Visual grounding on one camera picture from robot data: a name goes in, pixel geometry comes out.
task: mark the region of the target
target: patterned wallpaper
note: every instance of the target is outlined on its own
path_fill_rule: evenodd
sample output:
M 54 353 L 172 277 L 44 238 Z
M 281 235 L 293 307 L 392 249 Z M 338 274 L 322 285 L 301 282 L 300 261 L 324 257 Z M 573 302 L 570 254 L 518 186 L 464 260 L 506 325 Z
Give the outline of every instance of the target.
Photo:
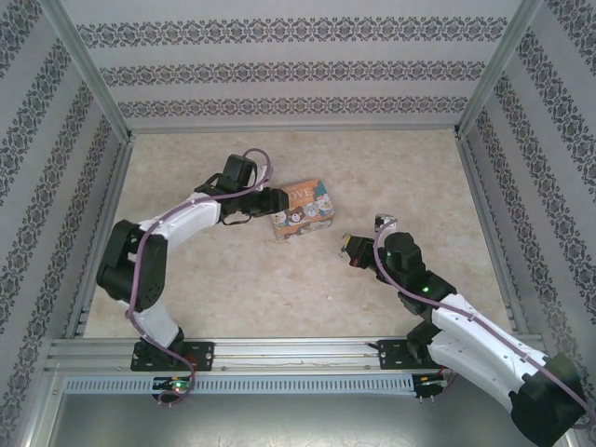
M 526 323 L 574 360 L 592 404 L 594 3 L 541 6 L 467 135 Z M 596 445 L 596 427 L 578 434 Z
M 133 129 L 453 125 L 520 0 L 66 0 Z
M 34 0 L 2 0 L 0 446 L 62 336 L 120 142 Z

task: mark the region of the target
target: cable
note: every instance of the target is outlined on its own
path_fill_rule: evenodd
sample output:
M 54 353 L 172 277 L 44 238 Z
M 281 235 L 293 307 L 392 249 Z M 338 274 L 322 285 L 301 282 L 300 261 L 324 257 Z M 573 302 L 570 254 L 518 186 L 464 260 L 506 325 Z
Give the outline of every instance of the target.
M 435 403 L 437 400 L 441 400 L 445 397 L 446 394 L 449 393 L 452 389 L 454 389 L 455 382 L 459 380 L 459 374 L 454 372 L 454 378 L 451 381 L 447 381 L 447 386 L 441 391 L 440 394 L 437 396 L 433 396 L 432 398 L 423 398 L 423 400 L 431 400 L 432 403 Z
M 495 331 L 485 321 L 483 321 L 481 319 L 476 319 L 474 317 L 474 314 L 472 314 L 470 312 L 467 312 L 466 310 L 459 309 L 459 308 L 457 308 L 457 307 L 455 307 L 453 305 L 448 305 L 446 303 L 432 301 L 432 300 L 429 300 L 428 298 L 426 298 L 424 296 L 420 296 L 420 295 L 417 295 L 417 294 L 412 293 L 410 291 L 407 291 L 406 289 L 404 289 L 403 287 L 401 287 L 400 284 L 398 284 L 387 273 L 387 271 L 383 267 L 383 263 L 381 263 L 381 258 L 379 257 L 379 238 L 381 237 L 381 234 L 385 231 L 385 229 L 387 227 L 389 227 L 392 224 L 396 224 L 397 221 L 398 221 L 397 219 L 393 219 L 393 220 L 385 223 L 379 229 L 379 231 L 377 232 L 376 236 L 374 237 L 374 243 L 372 245 L 372 254 L 374 255 L 374 261 L 376 262 L 376 266 L 379 269 L 379 271 L 381 272 L 381 274 L 383 275 L 383 277 L 385 278 L 385 280 L 389 284 L 391 284 L 393 287 L 395 287 L 398 291 L 400 291 L 402 294 L 404 294 L 405 296 L 407 296 L 408 298 L 412 298 L 413 300 L 416 300 L 416 301 L 419 301 L 421 303 L 424 303 L 425 305 L 432 305 L 433 307 L 442 307 L 442 308 L 447 309 L 447 310 L 449 310 L 451 312 L 455 312 L 456 314 L 459 314 L 462 317 L 465 317 L 465 318 L 469 319 L 470 321 L 476 322 L 479 326 L 481 326 L 483 329 L 485 329 L 488 333 L 490 333 L 499 342 L 501 342 L 503 345 L 505 345 L 506 347 L 508 347 L 509 349 L 511 349 L 516 355 L 520 356 L 522 359 L 524 359 L 525 361 L 527 361 L 528 363 L 530 363 L 532 366 L 534 366 L 541 373 L 543 373 L 544 375 L 546 375 L 546 377 L 549 380 L 551 380 L 558 387 L 560 387 L 565 393 L 567 393 L 573 400 L 575 400 L 586 411 L 586 414 L 588 415 L 589 421 L 587 423 L 585 423 L 585 424 L 576 424 L 576 425 L 573 426 L 573 428 L 575 428 L 575 429 L 586 429 L 586 428 L 590 428 L 594 424 L 596 424 L 596 413 L 594 412 L 594 410 L 583 399 L 581 399 L 575 393 L 575 391 L 573 389 L 571 389 L 569 386 L 567 386 L 566 384 L 564 384 L 559 379 L 559 377 L 557 377 L 552 372 L 550 372 L 549 370 L 547 370 L 545 367 L 543 367 L 536 360 L 532 359 L 531 357 L 527 357 L 521 349 L 519 349 L 516 345 L 512 344 L 507 338 L 503 337 L 499 332 Z
M 137 319 L 134 315 L 134 307 L 137 303 L 137 294 L 139 292 L 139 281 L 141 278 L 142 252 L 144 250 L 147 239 L 156 230 L 156 228 L 158 228 L 161 224 L 166 222 L 174 214 L 176 214 L 182 210 L 185 210 L 188 207 L 198 205 L 199 203 L 202 203 L 202 202 L 207 202 L 207 201 L 215 200 L 215 199 L 222 200 L 222 199 L 227 199 L 227 198 L 236 198 L 236 197 L 240 197 L 240 196 L 245 196 L 246 194 L 257 190 L 263 184 L 267 183 L 271 179 L 271 176 L 273 174 L 273 166 L 271 165 L 271 158 L 269 157 L 267 152 L 265 152 L 263 149 L 258 149 L 256 147 L 253 147 L 252 149 L 249 149 L 248 151 L 246 151 L 244 153 L 244 156 L 247 156 L 248 154 L 250 154 L 252 152 L 258 152 L 259 154 L 263 155 L 266 160 L 267 168 L 264 172 L 264 177 L 259 182 L 255 183 L 250 188 L 245 189 L 244 191 L 240 191 L 238 193 L 222 194 L 220 196 L 205 196 L 205 197 L 194 199 L 194 200 L 188 200 L 188 201 L 178 205 L 176 208 L 169 210 L 168 212 L 166 212 L 165 214 L 160 216 L 159 219 L 157 219 L 145 231 L 145 234 L 142 235 L 141 240 L 139 241 L 139 247 L 137 248 L 137 262 L 134 265 L 134 273 L 132 275 L 132 290 L 130 291 L 129 308 L 125 312 L 125 316 L 130 320 L 130 323 L 132 324 L 132 326 L 141 335 L 141 338 L 143 338 L 146 342 L 150 343 L 151 345 L 155 346 L 160 351 L 165 352 L 170 357 L 177 359 L 178 361 L 181 361 L 188 368 L 188 370 L 190 372 L 190 383 L 189 383 L 188 387 L 185 389 L 185 391 L 182 394 L 177 391 L 172 391 L 172 390 L 163 391 L 157 397 L 157 403 L 159 405 L 163 405 L 164 403 L 167 403 L 168 406 L 171 407 L 172 405 L 176 405 L 176 404 L 180 403 L 182 400 L 184 400 L 184 398 L 186 398 L 186 396 L 188 396 L 190 394 L 191 390 L 195 387 L 196 372 L 195 372 L 195 367 L 193 366 L 193 364 L 190 361 L 188 361 L 184 357 L 176 354 L 175 352 L 170 351 L 165 346 L 162 346 L 156 340 L 151 338 L 147 334 L 147 332 L 145 332 L 144 329 L 141 327 L 141 325 L 139 324 L 139 322 L 137 321 Z M 174 402 L 164 402 L 163 398 L 165 396 L 176 396 L 178 398 Z

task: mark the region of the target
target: aluminum frame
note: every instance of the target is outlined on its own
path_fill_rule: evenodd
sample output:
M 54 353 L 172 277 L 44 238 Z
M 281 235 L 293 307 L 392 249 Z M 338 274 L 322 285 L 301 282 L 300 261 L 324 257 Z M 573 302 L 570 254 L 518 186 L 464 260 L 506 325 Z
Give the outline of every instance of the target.
M 474 121 L 493 91 L 496 81 L 498 81 L 503 70 L 505 70 L 509 59 L 515 53 L 515 48 L 522 40 L 530 22 L 542 3 L 542 0 L 521 0 L 518 9 L 511 18 L 511 22 L 494 51 L 493 57 L 486 65 L 481 80 L 474 88 L 466 104 L 466 109 L 464 109 L 464 113 L 456 126 L 460 136 L 467 135 L 472 126 L 474 126 Z
M 515 323 L 515 331 L 517 333 L 529 333 L 525 317 L 523 316 L 522 305 L 515 292 L 505 256 L 499 246 L 499 238 L 494 227 L 493 219 L 491 218 L 488 202 L 482 192 L 481 181 L 472 162 L 472 154 L 470 153 L 469 146 L 466 139 L 457 134 L 455 134 L 455 143 L 462 160 L 469 191 L 474 201 L 476 213 L 478 214 L 482 233 L 484 234 L 484 241 L 486 242 L 486 247 L 493 264 L 494 275 L 496 276 L 496 282 L 501 291 L 501 296 L 505 302 L 505 306 L 508 307 L 508 310 L 512 314 L 511 317 Z
M 210 372 L 199 376 L 343 376 L 381 378 L 394 373 L 435 373 L 437 370 L 382 371 L 377 351 L 370 343 L 405 337 L 349 338 L 274 338 L 274 339 L 192 339 L 215 344 Z M 539 335 L 520 335 L 520 340 L 536 349 L 544 349 Z M 129 368 L 137 339 L 74 339 L 51 342 L 31 417 L 24 431 L 21 447 L 48 446 L 71 377 L 148 377 L 172 376 L 172 372 L 132 372 Z M 570 430 L 557 447 L 576 447 Z
M 40 0 L 39 3 L 76 64 L 76 68 L 78 68 L 108 121 L 110 121 L 118 140 L 123 142 L 130 136 L 130 128 L 112 92 L 103 80 L 100 70 L 89 55 L 87 47 L 68 15 L 66 7 L 64 7 L 61 0 Z
M 83 276 L 82 290 L 76 297 L 74 302 L 73 313 L 65 331 L 65 338 L 74 338 L 77 335 L 82 335 L 87 322 L 88 312 L 91 308 L 91 300 L 95 292 L 95 276 L 98 269 L 100 268 L 100 262 L 102 261 L 103 248 L 106 246 L 108 238 L 112 233 L 112 226 L 114 223 L 115 212 L 118 208 L 120 201 L 120 195 L 122 194 L 122 187 L 127 176 L 129 169 L 130 157 L 132 156 L 132 149 L 136 140 L 136 135 L 127 137 L 122 143 L 120 149 L 119 159 L 115 168 L 114 175 L 110 181 L 108 192 L 106 195 L 105 211 L 102 214 L 100 223 L 98 225 L 99 230 L 96 236 L 93 238 L 93 247 L 91 254 L 89 255 L 89 263 L 87 271 Z

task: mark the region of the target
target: beige floor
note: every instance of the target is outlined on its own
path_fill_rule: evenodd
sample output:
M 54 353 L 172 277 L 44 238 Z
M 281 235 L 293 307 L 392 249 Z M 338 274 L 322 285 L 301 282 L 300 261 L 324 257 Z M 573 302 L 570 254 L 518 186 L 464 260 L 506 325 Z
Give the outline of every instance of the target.
M 116 214 L 137 222 L 177 205 L 227 157 L 261 147 L 273 185 L 322 179 L 333 225 L 277 242 L 270 218 L 218 225 L 169 258 L 163 299 L 194 337 L 403 335 L 420 319 L 372 271 L 338 256 L 342 235 L 373 236 L 378 212 L 413 234 L 427 268 L 484 315 L 507 315 L 449 130 L 142 135 Z M 97 290 L 86 337 L 134 337 L 123 309 Z

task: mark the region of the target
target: enclosure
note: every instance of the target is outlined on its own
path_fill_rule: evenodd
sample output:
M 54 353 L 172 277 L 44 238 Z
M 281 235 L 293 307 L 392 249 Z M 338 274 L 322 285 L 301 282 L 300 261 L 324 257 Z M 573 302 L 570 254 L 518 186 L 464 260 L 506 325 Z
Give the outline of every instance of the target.
M 0 7 L 0 445 L 532 445 L 468 382 L 443 407 L 357 392 L 381 377 L 364 346 L 420 320 L 338 254 L 378 213 L 483 315 L 569 357 L 594 405 L 593 0 Z M 151 374 L 129 369 L 138 334 L 96 287 L 108 237 L 252 147 L 271 155 L 273 186 L 325 182 L 333 224 L 278 241 L 264 216 L 172 253 L 163 302 L 218 347 L 206 390 L 157 408 L 141 396 Z M 357 385 L 217 388 L 251 374 Z M 594 427 L 557 445 L 592 444 Z

